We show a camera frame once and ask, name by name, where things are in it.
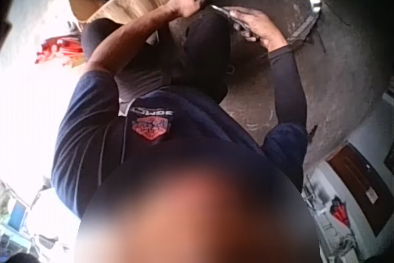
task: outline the wall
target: wall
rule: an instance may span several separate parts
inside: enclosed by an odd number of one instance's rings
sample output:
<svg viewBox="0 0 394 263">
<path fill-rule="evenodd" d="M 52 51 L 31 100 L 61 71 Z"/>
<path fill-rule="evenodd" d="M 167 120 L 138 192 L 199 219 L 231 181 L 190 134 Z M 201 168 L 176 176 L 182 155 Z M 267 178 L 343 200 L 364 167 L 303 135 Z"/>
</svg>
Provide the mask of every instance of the wall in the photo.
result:
<svg viewBox="0 0 394 263">
<path fill-rule="evenodd" d="M 394 195 L 394 176 L 384 165 L 384 159 L 394 140 L 393 117 L 393 105 L 382 99 L 348 141 L 370 162 Z M 337 195 L 346 202 L 352 229 L 363 258 L 379 254 L 394 240 L 394 216 L 391 216 L 386 226 L 375 237 L 358 203 L 325 161 L 313 173 L 311 182 L 323 199 L 324 195 L 326 200 L 331 200 Z M 328 202 L 326 207 L 329 208 L 330 205 L 331 202 Z"/>
</svg>

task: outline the man's right hand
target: man's right hand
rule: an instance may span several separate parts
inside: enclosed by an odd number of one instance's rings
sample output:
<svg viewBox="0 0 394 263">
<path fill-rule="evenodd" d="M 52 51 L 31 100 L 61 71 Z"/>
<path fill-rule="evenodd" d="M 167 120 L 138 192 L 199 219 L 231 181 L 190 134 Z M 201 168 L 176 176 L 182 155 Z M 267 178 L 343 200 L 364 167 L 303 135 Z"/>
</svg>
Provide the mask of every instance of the man's right hand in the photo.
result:
<svg viewBox="0 0 394 263">
<path fill-rule="evenodd" d="M 166 7 L 175 17 L 191 17 L 200 9 L 205 8 L 208 0 L 169 0 Z"/>
<path fill-rule="evenodd" d="M 225 7 L 225 9 L 230 11 L 231 17 L 247 24 L 251 31 L 260 37 L 261 45 L 269 52 L 287 46 L 286 38 L 265 13 L 244 7 Z"/>
</svg>

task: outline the man's left hand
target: man's left hand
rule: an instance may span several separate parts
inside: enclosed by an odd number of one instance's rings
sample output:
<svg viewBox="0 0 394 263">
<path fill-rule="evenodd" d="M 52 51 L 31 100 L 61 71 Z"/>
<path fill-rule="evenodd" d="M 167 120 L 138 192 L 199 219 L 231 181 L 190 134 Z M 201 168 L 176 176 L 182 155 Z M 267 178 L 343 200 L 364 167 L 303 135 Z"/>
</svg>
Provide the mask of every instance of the man's left hand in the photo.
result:
<svg viewBox="0 0 394 263">
<path fill-rule="evenodd" d="M 169 0 L 166 7 L 175 14 L 175 17 L 191 17 L 206 7 L 208 0 Z"/>
</svg>

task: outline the hair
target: hair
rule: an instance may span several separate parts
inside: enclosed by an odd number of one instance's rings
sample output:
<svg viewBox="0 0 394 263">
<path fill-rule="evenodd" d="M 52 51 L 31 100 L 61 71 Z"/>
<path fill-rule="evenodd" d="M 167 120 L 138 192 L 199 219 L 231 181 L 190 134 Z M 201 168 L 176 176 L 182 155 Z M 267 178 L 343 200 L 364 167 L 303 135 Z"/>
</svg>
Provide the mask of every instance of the hair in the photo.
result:
<svg viewBox="0 0 394 263">
<path fill-rule="evenodd" d="M 18 253 L 8 258 L 6 263 L 39 263 L 39 261 L 31 254 Z"/>
</svg>

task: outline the concrete floor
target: concrete floor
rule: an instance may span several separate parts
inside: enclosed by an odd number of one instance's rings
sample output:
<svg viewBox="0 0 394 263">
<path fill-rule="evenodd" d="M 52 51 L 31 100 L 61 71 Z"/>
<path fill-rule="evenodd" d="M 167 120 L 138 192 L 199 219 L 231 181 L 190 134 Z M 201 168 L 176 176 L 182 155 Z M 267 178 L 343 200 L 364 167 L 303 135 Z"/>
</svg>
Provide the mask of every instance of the concrete floor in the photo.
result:
<svg viewBox="0 0 394 263">
<path fill-rule="evenodd" d="M 14 0 L 9 13 L 12 29 L 0 51 L 0 67 L 32 63 L 39 45 L 39 22 L 53 0 Z M 365 9 L 371 0 L 324 0 L 322 16 L 308 42 L 295 55 L 308 101 L 308 130 L 318 125 L 305 163 L 307 171 L 341 144 L 366 117 L 387 88 L 392 63 L 388 39 Z M 286 36 L 308 17 L 308 0 L 214 0 L 265 11 Z M 187 22 L 175 23 L 180 37 Z M 323 41 L 325 52 L 320 42 Z M 234 35 L 230 90 L 222 106 L 262 143 L 276 124 L 273 85 L 263 50 Z M 29 48 L 21 56 L 19 48 Z"/>
</svg>

